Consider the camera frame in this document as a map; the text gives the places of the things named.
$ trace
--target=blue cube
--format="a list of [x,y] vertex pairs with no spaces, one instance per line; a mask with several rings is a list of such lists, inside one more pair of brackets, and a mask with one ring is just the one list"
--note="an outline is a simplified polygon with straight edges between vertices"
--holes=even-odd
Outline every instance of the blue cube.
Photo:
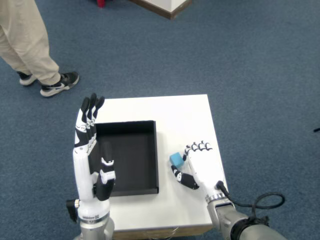
[[172,154],[170,156],[170,163],[174,166],[176,166],[176,168],[180,168],[185,162],[182,159],[182,157],[180,156],[180,153],[176,152],[175,154]]

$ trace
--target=wooden baseboard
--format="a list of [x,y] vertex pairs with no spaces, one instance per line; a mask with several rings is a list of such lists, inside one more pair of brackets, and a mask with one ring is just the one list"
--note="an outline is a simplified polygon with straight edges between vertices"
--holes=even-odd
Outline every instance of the wooden baseboard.
[[192,0],[186,0],[180,6],[178,6],[175,10],[170,12],[144,0],[130,0],[130,1],[170,20],[174,19],[180,12],[182,12],[186,7],[188,7],[192,3]]

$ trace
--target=shoe sole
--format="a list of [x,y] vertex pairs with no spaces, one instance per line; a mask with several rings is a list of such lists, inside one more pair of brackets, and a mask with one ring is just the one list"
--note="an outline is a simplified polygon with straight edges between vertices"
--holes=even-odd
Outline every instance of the shoe sole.
[[76,80],[74,81],[73,84],[70,84],[70,85],[65,86],[65,87],[63,87],[63,88],[58,88],[58,89],[55,88],[55,89],[52,89],[51,91],[48,91],[48,92],[43,91],[43,90],[41,89],[41,90],[40,90],[40,94],[41,94],[43,97],[46,97],[46,98],[52,97],[53,95],[56,95],[56,94],[58,94],[58,93],[60,93],[60,92],[62,92],[62,91],[64,91],[64,90],[69,90],[69,89],[73,88],[74,85],[76,85],[76,84],[78,83],[78,81],[79,81],[79,75],[78,75],[78,77],[76,78]]
[[35,80],[37,80],[37,78],[32,75],[32,76],[30,77],[30,79],[28,79],[28,80],[22,80],[22,79],[20,78],[19,83],[20,83],[21,85],[23,85],[23,86],[29,86],[29,85],[33,84]]

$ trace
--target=red object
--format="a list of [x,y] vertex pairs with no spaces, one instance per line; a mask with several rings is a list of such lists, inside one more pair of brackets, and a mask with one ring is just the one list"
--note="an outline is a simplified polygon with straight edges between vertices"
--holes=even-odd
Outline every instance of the red object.
[[105,0],[96,0],[99,8],[103,8],[105,6]]

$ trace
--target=white table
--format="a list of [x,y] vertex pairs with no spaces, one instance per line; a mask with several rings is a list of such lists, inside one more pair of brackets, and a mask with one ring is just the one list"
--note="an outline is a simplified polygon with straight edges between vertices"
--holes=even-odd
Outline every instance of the white table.
[[[200,234],[212,227],[201,189],[179,184],[170,168],[169,156],[186,144],[205,140],[211,143],[221,163],[216,133],[207,95],[160,96],[107,99],[96,123],[156,121],[159,194],[110,198],[110,216],[115,233],[145,232],[159,229],[193,229],[179,235]],[[182,171],[190,172],[188,165]],[[139,234],[121,239],[141,239]]]

